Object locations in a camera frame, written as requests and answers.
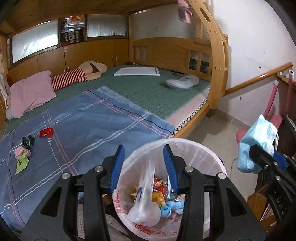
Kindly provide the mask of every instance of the cabinet door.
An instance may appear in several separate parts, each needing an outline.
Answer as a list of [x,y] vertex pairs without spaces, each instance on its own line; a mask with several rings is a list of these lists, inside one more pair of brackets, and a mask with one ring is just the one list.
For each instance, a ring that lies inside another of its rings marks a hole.
[[91,60],[90,42],[81,42],[64,47],[67,71]]
[[106,66],[108,68],[114,67],[115,55],[114,55],[114,39],[105,40],[106,49]]
[[18,64],[8,72],[14,83],[39,73],[37,56]]
[[128,39],[114,39],[114,64],[115,66],[123,65],[129,61],[128,57]]
[[103,63],[107,65],[107,56],[109,56],[113,52],[112,45],[108,43],[107,40],[93,40],[89,42],[89,48],[90,48],[90,59],[92,61]]
[[64,48],[57,48],[37,56],[39,71],[50,70],[52,77],[66,71]]

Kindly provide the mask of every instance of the frosted glass window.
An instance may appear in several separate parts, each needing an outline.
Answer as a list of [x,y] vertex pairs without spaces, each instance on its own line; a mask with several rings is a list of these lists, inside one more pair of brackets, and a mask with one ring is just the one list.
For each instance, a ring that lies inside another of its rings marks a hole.
[[12,37],[12,60],[16,61],[42,49],[55,46],[57,20],[39,24]]
[[127,36],[128,17],[92,14],[87,16],[87,37]]

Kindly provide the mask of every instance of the surgical mask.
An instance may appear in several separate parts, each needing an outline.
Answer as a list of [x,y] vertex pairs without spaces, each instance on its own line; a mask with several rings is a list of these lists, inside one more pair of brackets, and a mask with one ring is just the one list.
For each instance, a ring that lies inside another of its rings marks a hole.
[[274,155],[272,145],[277,134],[277,128],[260,115],[258,120],[251,126],[239,143],[239,154],[237,159],[237,169],[245,173],[258,173],[261,167],[258,166],[249,155],[251,146],[258,144],[271,156]]

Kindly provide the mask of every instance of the curved wooden ladder rail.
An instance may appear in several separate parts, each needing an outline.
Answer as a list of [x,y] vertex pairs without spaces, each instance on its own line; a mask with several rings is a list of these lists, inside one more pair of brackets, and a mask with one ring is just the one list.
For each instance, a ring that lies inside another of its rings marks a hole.
[[189,0],[188,2],[204,24],[211,41],[213,55],[212,80],[207,103],[211,109],[216,109],[219,100],[224,95],[223,89],[225,89],[224,86],[226,86],[224,82],[227,81],[224,79],[225,72],[228,72],[228,68],[226,67],[228,63],[225,63],[226,60],[228,61],[228,56],[225,60],[225,55],[228,55],[228,49],[224,49],[226,40],[202,1]]
[[272,70],[270,70],[270,71],[268,71],[268,72],[266,72],[266,73],[264,73],[262,75],[254,77],[254,78],[252,78],[252,79],[250,79],[250,80],[248,80],[246,82],[243,82],[243,83],[241,83],[239,85],[236,85],[236,86],[234,86],[232,88],[227,89],[225,91],[225,95],[229,95],[229,94],[231,94],[231,93],[233,93],[235,91],[241,90],[241,89],[243,89],[243,88],[245,88],[245,87],[247,87],[249,85],[255,84],[255,83],[257,83],[257,82],[259,82],[261,80],[264,80],[264,79],[266,79],[268,77],[276,75],[277,73],[279,73],[279,72],[281,72],[283,70],[292,68],[292,67],[293,67],[293,64],[291,62],[286,63],[286,64],[284,64],[284,65],[282,65],[280,67],[277,67],[275,69],[272,69]]

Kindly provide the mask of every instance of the wooden headboard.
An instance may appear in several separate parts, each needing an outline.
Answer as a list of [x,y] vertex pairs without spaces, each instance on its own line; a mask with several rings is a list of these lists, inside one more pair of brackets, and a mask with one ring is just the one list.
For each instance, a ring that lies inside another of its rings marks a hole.
[[[195,41],[183,38],[147,38],[132,41],[133,62],[185,74],[196,75],[207,81],[212,79],[211,42],[205,39]],[[196,51],[210,55],[207,73],[200,72],[201,59],[197,61],[196,70],[189,69],[190,53]]]

